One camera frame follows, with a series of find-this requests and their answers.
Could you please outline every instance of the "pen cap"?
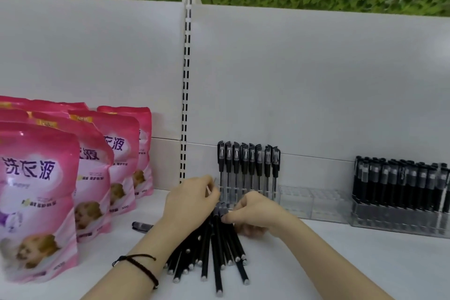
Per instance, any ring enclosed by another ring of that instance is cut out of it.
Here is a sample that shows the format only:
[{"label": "pen cap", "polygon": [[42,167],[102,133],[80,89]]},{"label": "pen cap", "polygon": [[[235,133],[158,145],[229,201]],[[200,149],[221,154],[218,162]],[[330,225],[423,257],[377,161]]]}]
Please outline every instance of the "pen cap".
[{"label": "pen cap", "polygon": [[388,164],[383,164],[381,167],[381,176],[380,176],[380,183],[381,184],[387,184],[387,178],[389,176],[389,170],[390,167]]},{"label": "pen cap", "polygon": [[247,172],[248,172],[248,145],[245,143],[241,144],[241,169],[242,169],[242,174],[247,174]]},{"label": "pen cap", "polygon": [[239,154],[240,154],[240,148],[239,144],[237,142],[234,142],[233,144],[233,166],[234,166],[234,173],[239,173]]},{"label": "pen cap", "polygon": [[219,208],[219,216],[222,217],[223,215],[226,215],[228,213],[228,209],[226,206],[221,206]]},{"label": "pen cap", "polygon": [[408,166],[408,174],[406,176],[406,183],[409,186],[415,187],[417,185],[417,171],[418,167],[416,165]]},{"label": "pen cap", "polygon": [[355,176],[358,175],[358,163],[361,159],[363,159],[363,157],[360,155],[357,155],[355,158],[355,164],[353,165],[353,170],[354,170]]},{"label": "pen cap", "polygon": [[367,183],[368,182],[368,160],[364,160],[363,161],[363,169],[362,169],[362,174],[361,174],[361,181],[363,183]]},{"label": "pen cap", "polygon": [[264,160],[264,151],[262,150],[261,144],[255,146],[256,152],[256,174],[262,176],[262,162]]},{"label": "pen cap", "polygon": [[376,161],[373,161],[370,164],[369,180],[371,182],[378,183],[378,181],[380,179],[380,168],[381,168],[381,165],[380,165],[378,159]]},{"label": "pen cap", "polygon": [[231,165],[233,163],[233,146],[230,141],[225,144],[226,171],[231,173]]},{"label": "pen cap", "polygon": [[398,167],[398,178],[397,178],[397,184],[398,185],[406,185],[406,167],[408,166],[407,163],[400,162]]},{"label": "pen cap", "polygon": [[272,149],[272,175],[274,178],[278,178],[278,172],[280,171],[280,157],[281,151],[278,146]]},{"label": "pen cap", "polygon": [[363,160],[358,161],[358,179],[361,179],[363,175]]},{"label": "pen cap", "polygon": [[270,177],[270,165],[272,164],[272,146],[267,145],[264,151],[264,175]]},{"label": "pen cap", "polygon": [[431,166],[428,169],[428,176],[427,176],[427,189],[433,190],[436,186],[436,174],[437,174],[437,168],[434,166]]},{"label": "pen cap", "polygon": [[223,172],[225,164],[225,144],[223,141],[217,143],[217,163],[219,164],[219,172]]},{"label": "pen cap", "polygon": [[255,145],[248,144],[248,172],[251,175],[255,174],[255,162],[256,162],[256,149]]},{"label": "pen cap", "polygon": [[419,170],[417,171],[417,186],[421,189],[425,188],[427,184],[428,169],[426,165],[419,164]]},{"label": "pen cap", "polygon": [[396,185],[397,184],[397,176],[398,176],[398,164],[391,160],[389,164],[389,177],[388,184]]},{"label": "pen cap", "polygon": [[449,175],[449,169],[447,167],[441,168],[441,173],[437,179],[436,188],[439,190],[443,190],[446,188],[447,178]]}]

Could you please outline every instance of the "wrist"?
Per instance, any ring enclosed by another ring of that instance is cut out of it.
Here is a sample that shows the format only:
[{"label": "wrist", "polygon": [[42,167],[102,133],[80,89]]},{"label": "wrist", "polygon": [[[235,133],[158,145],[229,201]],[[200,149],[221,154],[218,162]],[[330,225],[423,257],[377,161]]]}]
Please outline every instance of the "wrist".
[{"label": "wrist", "polygon": [[155,226],[164,228],[167,235],[171,237],[172,240],[176,240],[179,244],[191,233],[187,226],[177,223],[171,218],[166,218],[162,216]]},{"label": "wrist", "polygon": [[295,225],[299,219],[285,209],[280,210],[278,216],[276,216],[273,228],[271,228],[270,231],[283,240],[284,234],[289,232],[290,227]]}]

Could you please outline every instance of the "white shelf back panel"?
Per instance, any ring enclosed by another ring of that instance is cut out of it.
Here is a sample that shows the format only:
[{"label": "white shelf back panel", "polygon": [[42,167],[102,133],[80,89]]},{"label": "white shelf back panel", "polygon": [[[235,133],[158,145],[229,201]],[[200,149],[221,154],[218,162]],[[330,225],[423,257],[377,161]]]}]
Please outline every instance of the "white shelf back panel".
[{"label": "white shelf back panel", "polygon": [[450,19],[192,6],[188,141],[450,162]]},{"label": "white shelf back panel", "polygon": [[0,0],[0,95],[148,106],[180,139],[184,6],[136,0]]},{"label": "white shelf back panel", "polygon": [[[191,144],[186,145],[186,178],[210,174],[219,184],[219,166],[217,164],[217,146]],[[351,194],[353,184],[353,162],[333,159],[313,158],[300,155],[282,154],[278,185],[327,190],[341,190]],[[226,185],[226,173],[223,179]],[[257,185],[256,174],[254,185]]]},{"label": "white shelf back panel", "polygon": [[180,183],[180,142],[153,138],[150,166],[156,189],[170,190],[177,186]]}]

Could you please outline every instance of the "black bracelet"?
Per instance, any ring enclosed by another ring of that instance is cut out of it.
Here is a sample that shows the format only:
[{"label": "black bracelet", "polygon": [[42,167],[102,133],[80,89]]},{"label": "black bracelet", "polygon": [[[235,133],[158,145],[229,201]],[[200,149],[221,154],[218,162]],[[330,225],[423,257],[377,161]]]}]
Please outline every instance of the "black bracelet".
[{"label": "black bracelet", "polygon": [[145,268],[145,267],[144,267],[142,264],[140,264],[138,261],[136,261],[135,259],[133,259],[133,257],[138,257],[138,256],[149,257],[149,258],[153,259],[153,261],[156,261],[156,258],[154,258],[153,256],[148,255],[148,254],[135,254],[135,255],[128,255],[128,256],[122,255],[122,256],[120,256],[117,260],[115,260],[115,261],[112,263],[112,266],[114,267],[114,265],[115,265],[117,262],[124,261],[124,260],[130,262],[131,264],[135,265],[137,268],[139,268],[140,270],[142,270],[142,271],[150,278],[150,280],[153,281],[153,285],[154,285],[154,286],[153,286],[153,289],[157,289],[158,286],[159,286],[159,281],[158,281],[158,279],[155,278],[155,276],[153,275],[152,272],[150,272],[147,268]]}]

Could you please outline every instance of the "white shelf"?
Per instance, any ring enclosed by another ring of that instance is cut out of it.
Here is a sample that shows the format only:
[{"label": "white shelf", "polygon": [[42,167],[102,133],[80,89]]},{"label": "white shelf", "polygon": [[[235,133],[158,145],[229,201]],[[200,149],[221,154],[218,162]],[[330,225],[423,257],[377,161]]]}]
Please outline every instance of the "white shelf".
[{"label": "white shelf", "polygon": [[[0,299],[79,299],[111,268],[118,256],[142,237],[131,229],[131,223],[155,223],[160,218],[166,194],[156,190],[153,196],[138,200],[135,211],[114,217],[112,232],[81,245],[80,265],[53,280],[16,285],[4,282],[0,275]],[[450,240],[353,228],[346,224],[305,222],[395,299],[448,299]],[[279,239],[267,234],[262,240],[242,237],[241,241],[249,259],[246,271],[251,284],[244,286],[236,267],[227,267],[222,272],[225,299],[277,299],[280,295],[285,300],[320,299],[303,269]],[[163,272],[160,287],[152,299],[213,299],[212,264],[208,276],[207,282],[201,282],[200,269],[196,268],[183,275],[179,284],[173,284],[173,277]]]}]

